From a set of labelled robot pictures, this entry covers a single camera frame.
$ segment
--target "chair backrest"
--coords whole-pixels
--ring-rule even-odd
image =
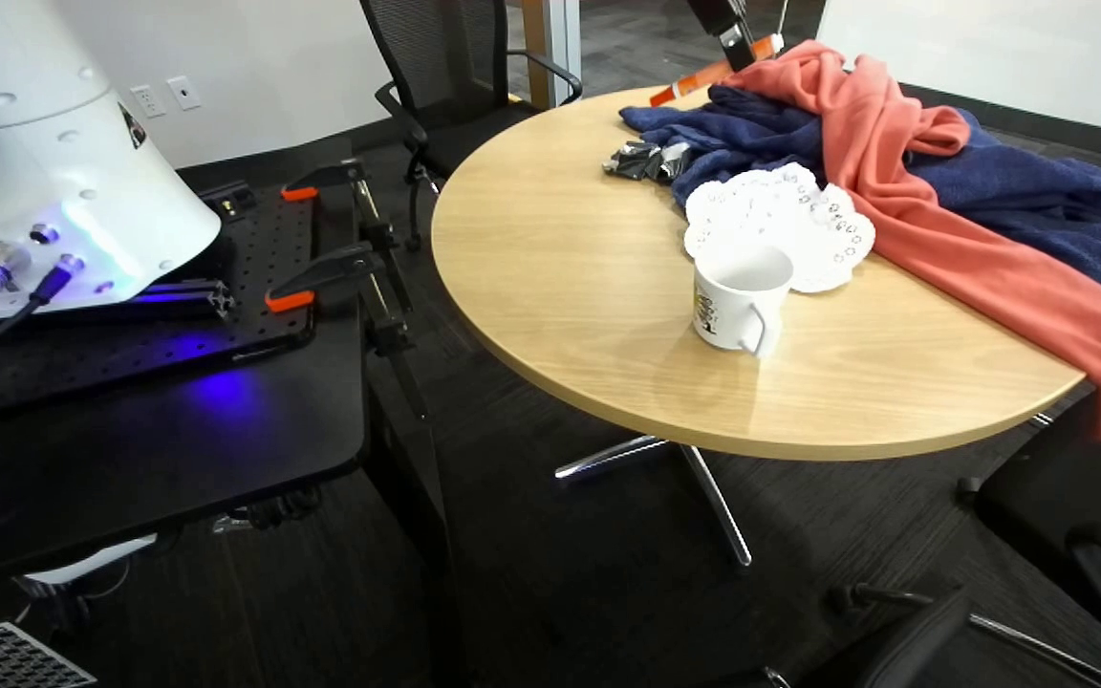
[[[1070,553],[1070,537],[1101,524],[1101,442],[1093,438],[1093,418],[1096,399],[1089,393],[1031,436],[984,480],[975,514],[1101,614],[1101,593],[1089,589],[1089,573]]]
[[[359,0],[403,108],[423,125],[471,121],[510,98],[503,0]]]
[[[921,679],[925,664],[945,655],[945,645],[967,627],[970,593],[953,589],[940,605],[919,607],[879,631],[869,631],[840,655],[835,655],[822,669],[813,669],[801,688],[910,688]]]

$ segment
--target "black chair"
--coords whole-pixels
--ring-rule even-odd
[[[975,515],[1101,619],[1101,442],[1086,393],[970,491]]]
[[[970,593],[961,585],[947,585],[940,596],[840,585],[830,593],[830,607],[850,619],[845,636],[854,638],[822,664],[800,679],[754,669],[712,688],[1101,684],[1096,664],[977,614]]]
[[[403,125],[410,149],[410,240],[419,245],[419,185],[441,185],[493,134],[536,114],[510,89],[510,56],[558,75],[571,97],[581,79],[561,64],[510,47],[503,0],[359,0],[371,37],[391,70],[375,98]]]

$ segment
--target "fabric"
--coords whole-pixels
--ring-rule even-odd
[[[970,139],[953,156],[915,154],[907,168],[938,191],[940,208],[1031,245],[1101,282],[1101,168],[1039,156],[985,134],[967,114]],[[712,89],[700,110],[623,108],[623,121],[647,142],[687,142],[692,163],[673,177],[684,204],[702,180],[800,161],[822,180],[822,121],[809,110],[756,91]]]
[[[822,41],[742,70],[735,89],[818,114],[822,173],[875,221],[879,255],[1082,367],[1101,385],[1101,282],[945,210],[929,180],[907,168],[910,156],[965,154],[970,125],[961,110],[921,108],[898,91],[883,61],[859,56],[845,70],[845,56]],[[700,134],[725,134],[725,125],[735,120],[708,120]]]

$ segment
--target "wall outlet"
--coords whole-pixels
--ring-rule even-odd
[[[129,98],[132,98],[138,114],[148,114],[148,120],[166,120],[168,114],[168,103],[158,97],[153,83],[132,83]]]
[[[204,97],[199,97],[192,75],[168,75],[168,91],[171,91],[178,110],[199,110],[204,108]]]

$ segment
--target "white wall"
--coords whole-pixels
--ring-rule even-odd
[[[585,74],[581,64],[581,0],[547,0],[547,56],[571,74]],[[556,103],[571,97],[571,83],[552,79]]]
[[[384,120],[391,79],[357,0],[55,0],[175,168]],[[168,75],[204,98],[185,110]],[[129,89],[148,83],[144,114]]]
[[[818,37],[901,83],[1101,125],[1101,0],[826,0]]]

